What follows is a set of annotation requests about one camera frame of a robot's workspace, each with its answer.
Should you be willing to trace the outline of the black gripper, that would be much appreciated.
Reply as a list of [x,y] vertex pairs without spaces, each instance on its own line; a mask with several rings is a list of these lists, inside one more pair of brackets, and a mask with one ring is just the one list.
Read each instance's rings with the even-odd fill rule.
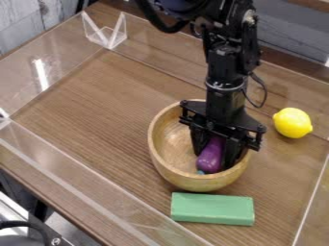
[[258,151],[267,129],[246,111],[247,78],[205,80],[205,100],[180,101],[180,123],[188,126],[192,150],[200,155],[212,137],[224,140],[223,169],[230,169],[246,149]]

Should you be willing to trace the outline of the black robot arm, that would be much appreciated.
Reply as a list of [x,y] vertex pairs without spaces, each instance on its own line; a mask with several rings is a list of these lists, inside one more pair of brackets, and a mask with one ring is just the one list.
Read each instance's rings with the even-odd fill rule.
[[247,149],[260,148],[266,126],[247,115],[247,81],[259,77],[258,16],[252,0],[135,0],[152,26],[165,34],[188,28],[203,42],[207,63],[203,101],[180,101],[192,150],[231,168]]

